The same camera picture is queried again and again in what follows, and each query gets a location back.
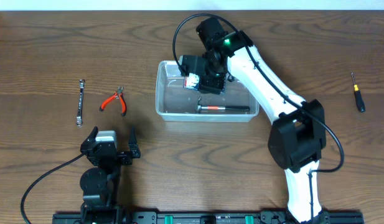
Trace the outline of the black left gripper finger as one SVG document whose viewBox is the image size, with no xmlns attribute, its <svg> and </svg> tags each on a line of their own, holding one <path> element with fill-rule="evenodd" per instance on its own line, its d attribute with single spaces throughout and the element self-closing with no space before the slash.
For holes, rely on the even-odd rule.
<svg viewBox="0 0 384 224">
<path fill-rule="evenodd" d="M 128 146 L 129 146 L 129 150 L 131 152 L 139 152 L 139 146 L 138 146 L 138 142 L 137 142 L 137 139 L 136 139 L 135 127 L 134 126 L 131 127 L 131 131 L 130 131 L 130 134 L 129 134 Z"/>
<path fill-rule="evenodd" d="M 89 146 L 95 142 L 96 135 L 98 134 L 98 127 L 95 126 L 88 137 L 82 142 L 82 146 Z"/>
</svg>

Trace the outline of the claw hammer orange black handle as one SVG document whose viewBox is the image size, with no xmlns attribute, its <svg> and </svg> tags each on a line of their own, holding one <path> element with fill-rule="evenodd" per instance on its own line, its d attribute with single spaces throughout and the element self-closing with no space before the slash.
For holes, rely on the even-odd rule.
<svg viewBox="0 0 384 224">
<path fill-rule="evenodd" d="M 250 110 L 249 106 L 212 106 L 212 105 L 201 105 L 201 97 L 197 100 L 197 106 L 196 106 L 196 111 L 199 113 L 202 110 L 207 110 L 207 111 L 244 111 L 247 112 Z"/>
</svg>

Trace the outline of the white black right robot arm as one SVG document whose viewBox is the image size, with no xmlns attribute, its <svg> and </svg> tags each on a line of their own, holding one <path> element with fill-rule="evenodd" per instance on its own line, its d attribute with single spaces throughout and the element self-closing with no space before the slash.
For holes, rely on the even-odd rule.
<svg viewBox="0 0 384 224">
<path fill-rule="evenodd" d="M 186 78 L 185 87 L 201 93 L 222 94 L 226 77 L 235 77 L 253 95 L 271 122 L 268 149 L 284 169 L 288 185 L 288 212 L 293 221 L 313 223 L 322 207 L 317 193 L 317 169 L 326 146 L 324 108 L 307 102 L 288 88 L 261 58 L 252 40 L 224 18 L 203 14 L 196 28 L 205 53 L 176 58 Z"/>
</svg>

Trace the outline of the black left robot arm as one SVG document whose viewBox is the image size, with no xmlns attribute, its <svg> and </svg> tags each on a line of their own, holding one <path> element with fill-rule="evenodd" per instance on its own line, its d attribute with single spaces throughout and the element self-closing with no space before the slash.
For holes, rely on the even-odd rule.
<svg viewBox="0 0 384 224">
<path fill-rule="evenodd" d="M 129 223 L 129 215 L 117 204 L 121 167 L 130 166 L 141 151 L 133 128 L 129 134 L 128 151 L 117 151 L 115 131 L 99 131 L 94 127 L 82 142 L 80 152 L 93 167 L 83 173 L 81 217 L 75 223 Z"/>
</svg>

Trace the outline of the blue precision screwdriver set case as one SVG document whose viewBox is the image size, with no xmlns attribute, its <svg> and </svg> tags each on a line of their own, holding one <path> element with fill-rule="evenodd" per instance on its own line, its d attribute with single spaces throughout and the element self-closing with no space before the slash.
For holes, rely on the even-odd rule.
<svg viewBox="0 0 384 224">
<path fill-rule="evenodd" d="M 189 73 L 188 76 L 184 77 L 183 87 L 188 90 L 199 89 L 200 77 L 194 73 Z"/>
</svg>

